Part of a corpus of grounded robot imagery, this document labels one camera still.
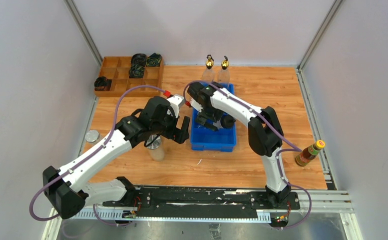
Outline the tall oil bottle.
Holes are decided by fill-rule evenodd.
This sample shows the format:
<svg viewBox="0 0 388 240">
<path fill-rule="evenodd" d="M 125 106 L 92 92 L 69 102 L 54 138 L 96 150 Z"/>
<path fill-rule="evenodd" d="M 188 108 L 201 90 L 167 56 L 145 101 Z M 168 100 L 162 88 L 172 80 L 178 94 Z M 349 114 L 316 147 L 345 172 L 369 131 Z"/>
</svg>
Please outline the tall oil bottle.
<svg viewBox="0 0 388 240">
<path fill-rule="evenodd" d="M 205 62 L 205 70 L 201 76 L 201 80 L 205 82 L 213 82 L 215 72 L 213 71 L 214 59 L 211 54 L 208 54 Z"/>
<path fill-rule="evenodd" d="M 230 83 L 230 72 L 229 72 L 230 62 L 227 56 L 224 56 L 224 60 L 221 62 L 221 70 L 218 72 L 217 81 L 221 85 L 228 86 Z"/>
</svg>

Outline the blue plastic divided bin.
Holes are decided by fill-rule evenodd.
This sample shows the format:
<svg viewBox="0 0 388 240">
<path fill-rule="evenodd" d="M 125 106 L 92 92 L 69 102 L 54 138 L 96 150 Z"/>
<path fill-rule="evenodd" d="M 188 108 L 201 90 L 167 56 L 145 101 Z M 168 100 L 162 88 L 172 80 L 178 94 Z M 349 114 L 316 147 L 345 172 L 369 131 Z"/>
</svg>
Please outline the blue plastic divided bin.
<svg viewBox="0 0 388 240">
<path fill-rule="evenodd" d="M 198 111 L 192 109 L 190 143 L 195 151 L 232 152 L 236 146 L 236 127 L 212 131 L 195 122 Z"/>
</svg>

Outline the yellow cap sauce bottle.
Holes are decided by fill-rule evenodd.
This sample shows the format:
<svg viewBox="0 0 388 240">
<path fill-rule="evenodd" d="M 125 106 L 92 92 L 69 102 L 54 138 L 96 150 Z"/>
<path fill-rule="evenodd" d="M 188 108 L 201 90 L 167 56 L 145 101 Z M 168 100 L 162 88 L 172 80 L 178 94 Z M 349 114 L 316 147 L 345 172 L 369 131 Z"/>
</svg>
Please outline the yellow cap sauce bottle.
<svg viewBox="0 0 388 240">
<path fill-rule="evenodd" d="M 297 165 L 304 167 L 308 165 L 312 160 L 314 160 L 322 149 L 324 149 L 326 143 L 323 140 L 317 140 L 314 144 L 305 148 L 301 153 L 299 153 L 295 162 Z"/>
</svg>

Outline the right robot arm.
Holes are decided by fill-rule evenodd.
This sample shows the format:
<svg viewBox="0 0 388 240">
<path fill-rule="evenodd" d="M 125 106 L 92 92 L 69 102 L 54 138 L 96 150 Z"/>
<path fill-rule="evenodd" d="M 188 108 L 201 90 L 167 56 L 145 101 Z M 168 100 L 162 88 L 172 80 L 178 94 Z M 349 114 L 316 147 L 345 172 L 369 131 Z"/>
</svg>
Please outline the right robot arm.
<svg viewBox="0 0 388 240">
<path fill-rule="evenodd" d="M 247 127 L 250 148 L 261 157 L 266 174 L 268 204 L 279 209 L 291 192 L 280 152 L 285 139 L 276 111 L 247 103 L 218 83 L 195 80 L 186 86 L 191 97 L 188 106 L 198 111 L 195 122 L 214 132 L 224 116 L 232 117 Z"/>
</svg>

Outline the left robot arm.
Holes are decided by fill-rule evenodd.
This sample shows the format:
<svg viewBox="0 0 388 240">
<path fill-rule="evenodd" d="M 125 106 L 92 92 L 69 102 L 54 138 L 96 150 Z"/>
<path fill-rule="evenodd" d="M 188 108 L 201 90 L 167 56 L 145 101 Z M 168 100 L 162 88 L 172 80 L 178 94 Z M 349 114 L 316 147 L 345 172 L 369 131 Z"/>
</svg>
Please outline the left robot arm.
<svg viewBox="0 0 388 240">
<path fill-rule="evenodd" d="M 88 181 L 109 162 L 129 152 L 152 135 L 162 136 L 182 144 L 188 139 L 190 118 L 185 116 L 177 128 L 179 110 L 185 99 L 180 95 L 168 98 L 155 96 L 144 108 L 117 122 L 110 132 L 91 149 L 56 169 L 49 166 L 43 171 L 43 193 L 62 219 L 75 216 L 86 205 L 117 201 L 124 207 L 135 200 L 131 183 L 124 177 L 109 182 L 89 184 Z"/>
</svg>

